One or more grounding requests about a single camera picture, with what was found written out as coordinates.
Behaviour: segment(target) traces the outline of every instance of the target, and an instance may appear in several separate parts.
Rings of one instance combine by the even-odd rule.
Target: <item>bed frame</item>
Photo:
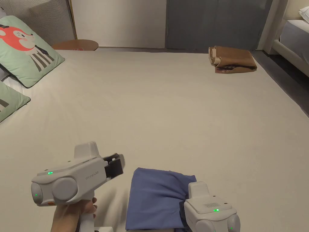
[[[279,38],[287,20],[302,19],[299,10],[309,6],[309,0],[273,0],[263,33],[267,33],[263,50],[267,54],[280,54],[309,77],[309,64],[288,49]]]

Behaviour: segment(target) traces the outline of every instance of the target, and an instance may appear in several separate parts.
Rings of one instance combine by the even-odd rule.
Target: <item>gray door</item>
[[[167,0],[166,48],[255,50],[273,0]]]

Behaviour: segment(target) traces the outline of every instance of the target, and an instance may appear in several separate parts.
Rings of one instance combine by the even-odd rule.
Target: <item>green pillow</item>
[[[25,87],[37,83],[64,61],[51,46],[15,16],[0,19],[0,68]]]
[[[0,81],[0,122],[30,101],[29,97]]]

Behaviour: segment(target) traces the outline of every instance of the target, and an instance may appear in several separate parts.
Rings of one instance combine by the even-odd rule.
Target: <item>white pillow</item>
[[[309,23],[309,6],[301,9],[299,14]]]
[[[0,81],[6,78],[9,74],[0,68]]]
[[[2,7],[0,7],[0,19],[6,16],[6,13]]]
[[[20,92],[21,94],[25,94],[24,90],[26,89],[19,83],[17,80],[13,79],[12,77],[8,76],[6,79],[3,80],[3,83],[7,86],[11,87],[12,89]]]

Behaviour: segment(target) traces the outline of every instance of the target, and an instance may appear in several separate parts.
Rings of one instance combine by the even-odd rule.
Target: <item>cartoon fox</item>
[[[39,72],[54,61],[47,51],[35,45],[33,34],[28,35],[19,28],[0,24],[0,39],[12,48],[30,55]]]

